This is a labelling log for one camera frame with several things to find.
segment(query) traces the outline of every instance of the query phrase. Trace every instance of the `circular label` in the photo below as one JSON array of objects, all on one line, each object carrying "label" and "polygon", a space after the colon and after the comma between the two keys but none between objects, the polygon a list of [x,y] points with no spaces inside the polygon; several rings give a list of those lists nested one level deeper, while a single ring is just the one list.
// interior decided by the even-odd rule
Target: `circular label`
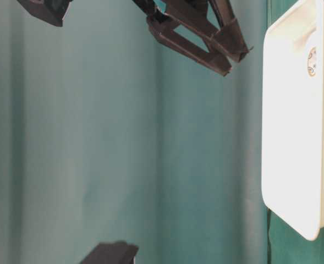
[{"label": "circular label", "polygon": [[317,67],[317,50],[316,47],[311,49],[309,57],[307,59],[307,70],[311,77],[316,75],[316,67]]}]

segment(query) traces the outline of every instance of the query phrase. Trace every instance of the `curtain fold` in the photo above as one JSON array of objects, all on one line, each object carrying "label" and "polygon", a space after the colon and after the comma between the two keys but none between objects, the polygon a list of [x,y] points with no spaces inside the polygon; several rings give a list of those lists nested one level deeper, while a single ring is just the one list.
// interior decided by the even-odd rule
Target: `curtain fold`
[{"label": "curtain fold", "polygon": [[267,262],[267,4],[248,2],[254,49],[223,78],[159,46],[132,1],[75,1],[62,29],[0,1],[1,264],[121,239],[136,263]]}]

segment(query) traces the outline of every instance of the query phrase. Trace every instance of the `black robotic arm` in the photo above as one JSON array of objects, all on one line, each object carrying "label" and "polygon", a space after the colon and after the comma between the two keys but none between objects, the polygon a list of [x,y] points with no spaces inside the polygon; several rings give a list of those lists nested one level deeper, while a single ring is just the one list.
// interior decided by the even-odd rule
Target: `black robotic arm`
[{"label": "black robotic arm", "polygon": [[[54,26],[63,26],[71,1],[18,0],[31,15]],[[232,69],[228,58],[240,62],[249,53],[230,0],[133,1],[146,14],[149,30],[159,43],[223,76]],[[219,28],[207,20],[209,5]],[[202,38],[208,51],[176,33],[180,25]]]}]

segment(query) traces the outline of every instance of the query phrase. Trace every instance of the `black object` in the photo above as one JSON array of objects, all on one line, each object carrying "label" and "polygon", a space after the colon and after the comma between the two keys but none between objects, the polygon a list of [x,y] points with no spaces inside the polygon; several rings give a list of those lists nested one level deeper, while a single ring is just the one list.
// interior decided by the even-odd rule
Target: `black object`
[{"label": "black object", "polygon": [[114,244],[98,244],[80,264],[134,264],[139,251],[135,245],[120,241]]},{"label": "black object", "polygon": [[[196,62],[227,75],[232,66],[227,57],[240,62],[249,53],[229,0],[161,0],[165,13],[153,0],[133,0],[147,15],[150,32],[157,41]],[[207,20],[211,5],[220,29]],[[208,52],[174,30],[183,25],[202,38]]]},{"label": "black object", "polygon": [[72,0],[18,0],[34,17],[53,26],[63,26],[65,14]]}]

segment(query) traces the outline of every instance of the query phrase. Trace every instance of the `dark green fabric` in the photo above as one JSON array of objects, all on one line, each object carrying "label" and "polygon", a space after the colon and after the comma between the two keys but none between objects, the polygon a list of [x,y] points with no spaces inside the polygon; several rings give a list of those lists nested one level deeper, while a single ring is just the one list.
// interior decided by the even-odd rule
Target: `dark green fabric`
[{"label": "dark green fabric", "polygon": [[[268,0],[269,24],[296,0]],[[274,213],[270,221],[271,264],[324,264],[324,228],[315,241],[307,241]]]},{"label": "dark green fabric", "polygon": [[74,1],[60,29],[0,1],[0,264],[115,240],[137,264],[267,262],[266,2],[232,3],[255,48],[223,78],[161,47],[131,0]]}]

